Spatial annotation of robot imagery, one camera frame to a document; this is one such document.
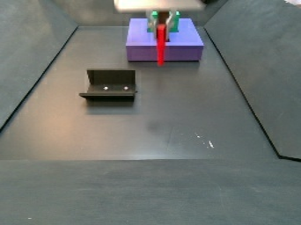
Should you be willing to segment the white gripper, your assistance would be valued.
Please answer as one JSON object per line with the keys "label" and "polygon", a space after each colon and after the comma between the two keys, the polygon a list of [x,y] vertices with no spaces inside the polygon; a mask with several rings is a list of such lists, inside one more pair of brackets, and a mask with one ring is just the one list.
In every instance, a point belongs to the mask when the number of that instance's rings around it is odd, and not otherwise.
{"label": "white gripper", "polygon": [[204,4],[199,0],[113,0],[113,6],[119,12],[139,12],[147,11],[147,31],[153,33],[157,24],[157,12],[169,11],[165,19],[168,31],[175,30],[175,11],[200,11]]}

